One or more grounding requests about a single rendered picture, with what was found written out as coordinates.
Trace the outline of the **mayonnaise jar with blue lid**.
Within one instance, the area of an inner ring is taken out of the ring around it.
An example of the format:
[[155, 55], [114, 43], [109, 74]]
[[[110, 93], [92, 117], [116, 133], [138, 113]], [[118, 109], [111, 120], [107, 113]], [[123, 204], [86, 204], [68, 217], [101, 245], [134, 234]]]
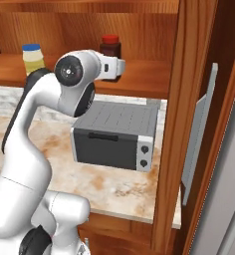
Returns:
[[22, 51], [27, 76], [45, 67], [44, 56], [39, 44], [25, 44], [22, 46]]

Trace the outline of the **wooden base cabinet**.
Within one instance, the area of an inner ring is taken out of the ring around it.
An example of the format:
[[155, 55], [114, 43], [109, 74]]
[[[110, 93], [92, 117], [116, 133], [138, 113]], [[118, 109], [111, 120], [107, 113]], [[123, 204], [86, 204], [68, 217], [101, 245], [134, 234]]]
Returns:
[[148, 223], [91, 213], [90, 219], [78, 227], [83, 241], [88, 240], [92, 255], [182, 255], [172, 229], [166, 253], [151, 249], [151, 229]]

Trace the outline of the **open wooden wall cabinet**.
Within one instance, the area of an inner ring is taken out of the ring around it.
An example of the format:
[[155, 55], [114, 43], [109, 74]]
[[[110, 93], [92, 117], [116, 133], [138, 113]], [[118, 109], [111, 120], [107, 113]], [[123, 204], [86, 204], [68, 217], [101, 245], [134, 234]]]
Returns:
[[73, 50], [100, 47], [102, 35], [121, 42], [125, 73], [96, 82], [99, 94], [165, 99], [179, 0], [0, 0], [0, 85], [21, 87], [22, 46], [38, 43], [46, 66]]

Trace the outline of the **grey toaster oven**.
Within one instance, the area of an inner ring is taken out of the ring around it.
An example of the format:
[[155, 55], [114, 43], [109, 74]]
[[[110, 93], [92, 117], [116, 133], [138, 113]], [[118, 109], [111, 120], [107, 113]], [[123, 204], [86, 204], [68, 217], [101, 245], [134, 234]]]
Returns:
[[[74, 161], [149, 172], [157, 112], [153, 105], [93, 102], [71, 127]], [[89, 132], [118, 135], [118, 141], [88, 138]], [[141, 151], [143, 145], [147, 153]], [[146, 167], [140, 165], [143, 159]]]

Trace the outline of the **dark paprika jar, red lid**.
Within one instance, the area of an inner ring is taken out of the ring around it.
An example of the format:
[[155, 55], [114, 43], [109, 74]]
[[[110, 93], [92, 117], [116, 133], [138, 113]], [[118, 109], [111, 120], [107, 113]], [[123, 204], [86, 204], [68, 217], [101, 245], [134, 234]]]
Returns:
[[105, 34], [102, 35], [100, 44], [100, 52], [106, 56], [121, 58], [121, 43], [118, 35]]

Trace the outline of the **wooden cabinet door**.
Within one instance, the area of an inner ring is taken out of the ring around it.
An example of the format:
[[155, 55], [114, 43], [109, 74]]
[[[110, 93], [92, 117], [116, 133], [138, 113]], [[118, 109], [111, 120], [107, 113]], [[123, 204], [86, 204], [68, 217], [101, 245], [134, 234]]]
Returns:
[[180, 0], [150, 255], [165, 255], [218, 0]]

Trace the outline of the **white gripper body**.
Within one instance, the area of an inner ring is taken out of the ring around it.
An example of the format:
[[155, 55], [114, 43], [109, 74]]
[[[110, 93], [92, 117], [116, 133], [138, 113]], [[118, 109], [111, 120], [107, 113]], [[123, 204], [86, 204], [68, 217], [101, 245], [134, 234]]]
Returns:
[[120, 78], [125, 69], [125, 60], [117, 60], [117, 77]]

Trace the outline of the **grey fridge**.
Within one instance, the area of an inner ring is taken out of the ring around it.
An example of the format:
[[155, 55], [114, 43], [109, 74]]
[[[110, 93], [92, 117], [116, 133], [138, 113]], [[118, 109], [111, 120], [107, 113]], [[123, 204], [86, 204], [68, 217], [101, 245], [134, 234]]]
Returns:
[[189, 255], [235, 255], [235, 102]]

